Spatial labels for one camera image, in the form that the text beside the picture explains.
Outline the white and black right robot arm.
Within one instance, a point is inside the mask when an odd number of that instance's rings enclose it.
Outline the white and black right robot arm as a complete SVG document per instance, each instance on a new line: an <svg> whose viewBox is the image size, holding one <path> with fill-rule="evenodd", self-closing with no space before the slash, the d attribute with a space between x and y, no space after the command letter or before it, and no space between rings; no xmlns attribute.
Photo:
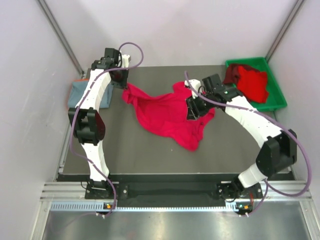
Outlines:
<svg viewBox="0 0 320 240"><path fill-rule="evenodd" d="M206 86L200 93L202 85L198 80L186 81L184 85L191 90L191 96L186 99L188 119L196 120L209 110L220 108L236 120L260 148L255 162L231 182L237 197L245 198L251 193L252 186L296 163L298 144L295 132L283 129L274 119L257 111L235 87L224 84Z"/></svg>

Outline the crimson red t-shirt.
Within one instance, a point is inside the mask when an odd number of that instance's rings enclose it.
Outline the crimson red t-shirt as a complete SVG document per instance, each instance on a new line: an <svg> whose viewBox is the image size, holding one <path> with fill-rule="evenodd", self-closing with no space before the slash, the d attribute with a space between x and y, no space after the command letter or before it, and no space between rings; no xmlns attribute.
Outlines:
<svg viewBox="0 0 320 240"><path fill-rule="evenodd" d="M215 109L197 120L189 120L186 99L192 91L183 81L176 82L172 88L171 93L150 96L129 83L123 90L122 99L133 106L136 118L145 130L172 138L181 147L194 152L204 137L206 125L215 117Z"/></svg>

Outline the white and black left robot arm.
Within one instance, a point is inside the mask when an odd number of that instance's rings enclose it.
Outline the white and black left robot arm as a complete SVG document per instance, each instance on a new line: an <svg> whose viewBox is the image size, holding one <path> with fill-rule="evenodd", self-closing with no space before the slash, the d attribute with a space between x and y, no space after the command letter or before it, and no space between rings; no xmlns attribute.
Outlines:
<svg viewBox="0 0 320 240"><path fill-rule="evenodd" d="M108 87L126 87L130 61L129 55L119 60L105 57L96 60L91 66L83 95L75 107L68 110L71 133L84 150L81 158L89 165L85 194L87 199L109 199L116 195L115 187L109 179L110 170L103 150L106 126L99 111Z"/></svg>

